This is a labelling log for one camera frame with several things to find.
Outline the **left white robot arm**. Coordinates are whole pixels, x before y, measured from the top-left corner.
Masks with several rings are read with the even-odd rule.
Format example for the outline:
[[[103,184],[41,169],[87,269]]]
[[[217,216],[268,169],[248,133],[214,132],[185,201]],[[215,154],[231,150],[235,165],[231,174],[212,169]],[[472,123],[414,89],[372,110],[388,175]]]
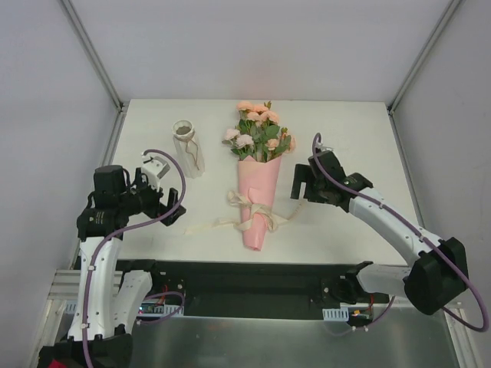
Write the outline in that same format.
[[[133,352],[131,331],[145,298],[156,297],[162,280],[151,262],[126,271],[115,281],[124,233],[130,217],[144,214],[151,223],[172,225],[186,210],[183,191],[170,189],[160,200],[168,162],[148,157],[133,176],[120,165],[94,171],[94,189],[77,218],[80,280],[74,318],[67,336],[38,354],[39,367],[128,367]]]

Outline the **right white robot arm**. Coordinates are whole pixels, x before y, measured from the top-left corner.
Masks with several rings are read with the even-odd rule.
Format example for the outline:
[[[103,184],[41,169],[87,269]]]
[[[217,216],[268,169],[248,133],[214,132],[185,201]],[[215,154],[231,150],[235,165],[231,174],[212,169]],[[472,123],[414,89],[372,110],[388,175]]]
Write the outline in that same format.
[[[334,299],[355,304],[372,294],[399,296],[432,315],[467,290],[463,244],[456,238],[443,240],[397,216],[372,182],[358,172],[347,175],[332,151],[317,151],[308,163],[296,164],[291,197],[341,208],[375,230],[406,262],[356,264],[330,288]]]

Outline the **pink flower bunch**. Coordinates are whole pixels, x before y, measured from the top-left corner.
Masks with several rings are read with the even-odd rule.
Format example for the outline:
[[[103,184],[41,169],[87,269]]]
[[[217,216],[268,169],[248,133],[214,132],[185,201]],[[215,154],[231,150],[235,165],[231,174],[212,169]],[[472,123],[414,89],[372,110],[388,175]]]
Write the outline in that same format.
[[[279,116],[271,107],[271,101],[237,104],[239,122],[225,132],[222,143],[240,161],[254,159],[267,163],[295,150],[295,138],[286,126],[279,125]]]

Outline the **pink wrapping paper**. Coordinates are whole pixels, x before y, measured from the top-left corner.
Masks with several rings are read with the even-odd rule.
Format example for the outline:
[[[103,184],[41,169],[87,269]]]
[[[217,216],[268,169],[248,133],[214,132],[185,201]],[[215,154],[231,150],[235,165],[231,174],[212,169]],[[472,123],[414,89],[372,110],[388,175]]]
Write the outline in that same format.
[[[282,158],[266,163],[247,156],[238,163],[239,198],[241,204],[240,228],[244,246],[260,251],[267,230],[277,228],[272,205]]]

